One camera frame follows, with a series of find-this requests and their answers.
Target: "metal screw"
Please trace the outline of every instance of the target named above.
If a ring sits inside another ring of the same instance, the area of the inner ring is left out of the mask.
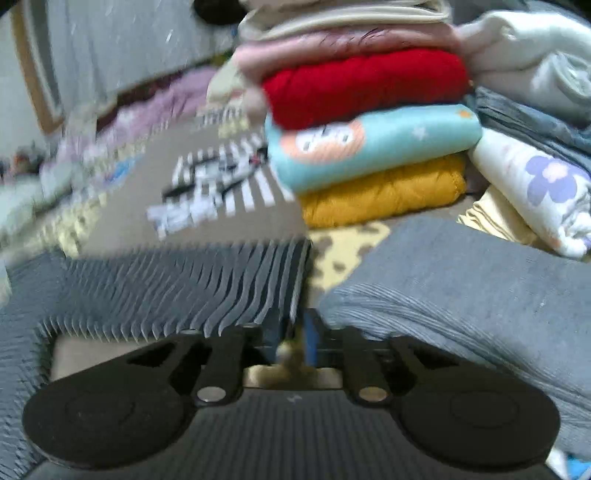
[[[365,387],[359,390],[359,397],[371,403],[381,402],[388,398],[388,392],[379,387]]]
[[[203,387],[197,392],[197,397],[205,402],[217,402],[226,396],[226,391],[220,387]]]

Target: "white fabric with purple flower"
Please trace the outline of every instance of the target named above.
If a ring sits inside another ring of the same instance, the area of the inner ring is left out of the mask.
[[[581,258],[591,249],[589,173],[515,138],[483,128],[474,165],[552,249]]]

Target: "purple flower print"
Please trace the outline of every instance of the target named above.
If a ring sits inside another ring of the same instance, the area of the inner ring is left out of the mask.
[[[589,174],[581,168],[558,158],[541,155],[531,157],[525,171],[534,176],[527,187],[527,198],[534,207],[542,203],[546,193],[554,203],[564,203],[574,198],[577,195],[575,175],[590,180]]]

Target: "folded clothes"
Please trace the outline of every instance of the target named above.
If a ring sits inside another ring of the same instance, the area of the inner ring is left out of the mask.
[[[591,177],[515,138],[483,128],[470,158],[553,250],[571,258],[591,249]]]
[[[370,25],[246,43],[236,49],[231,61],[247,79],[259,83],[286,68],[404,48],[456,51],[459,41],[454,27],[444,23]]]
[[[509,242],[537,248],[541,246],[539,237],[493,185],[486,189],[480,200],[474,202],[466,213],[458,216],[457,222]]]
[[[284,132],[268,116],[265,133],[279,179],[304,193],[467,150],[482,128],[463,105],[430,105],[369,112],[349,123],[301,131]]]
[[[240,96],[251,83],[238,70],[235,62],[228,60],[213,76],[207,86],[208,103],[228,103]]]
[[[332,327],[412,335],[513,373],[561,415],[557,447],[591,458],[589,266],[449,220],[399,223],[319,304]]]
[[[452,154],[338,183],[299,197],[310,228],[365,223],[455,202],[466,191],[465,160]]]
[[[255,9],[238,25],[238,35],[242,41],[274,40],[334,27],[438,23],[451,15],[446,0],[324,0],[280,10]]]
[[[560,14],[494,11],[457,34],[473,75],[526,69],[552,51],[591,61],[591,29]]]
[[[282,70],[262,87],[277,125],[301,129],[405,103],[457,102],[469,78],[457,55],[412,48]]]
[[[474,98],[466,96],[466,103],[478,112],[484,127],[518,138],[591,174],[591,127],[571,127],[484,87],[476,89]]]
[[[269,106],[264,90],[257,86],[251,86],[244,90],[242,110],[251,125],[258,126],[265,123],[265,118],[269,113]]]
[[[525,70],[485,72],[474,81],[568,123],[591,120],[591,64],[578,57],[552,52]]]

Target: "gray corduroy fabric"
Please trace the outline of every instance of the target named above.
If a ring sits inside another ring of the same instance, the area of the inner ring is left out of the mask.
[[[449,220],[401,223],[320,300],[331,326],[414,335],[545,391],[557,446],[591,459],[591,265]]]

